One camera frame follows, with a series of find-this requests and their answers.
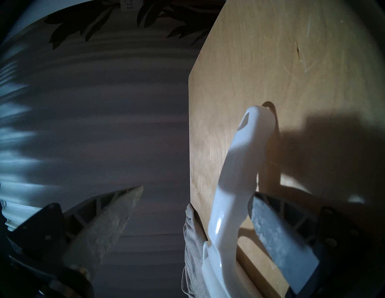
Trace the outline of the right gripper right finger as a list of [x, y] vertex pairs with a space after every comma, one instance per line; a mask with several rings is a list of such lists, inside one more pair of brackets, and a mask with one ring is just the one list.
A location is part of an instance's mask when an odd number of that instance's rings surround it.
[[254, 230], [287, 281], [286, 298], [342, 298], [370, 238], [330, 206], [317, 215], [286, 199], [255, 192], [248, 203]]

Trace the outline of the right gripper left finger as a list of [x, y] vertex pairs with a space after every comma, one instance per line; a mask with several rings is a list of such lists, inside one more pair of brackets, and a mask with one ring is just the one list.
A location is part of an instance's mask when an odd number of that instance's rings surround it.
[[6, 203], [7, 298], [94, 298], [92, 280], [144, 187], [91, 197], [66, 212]]

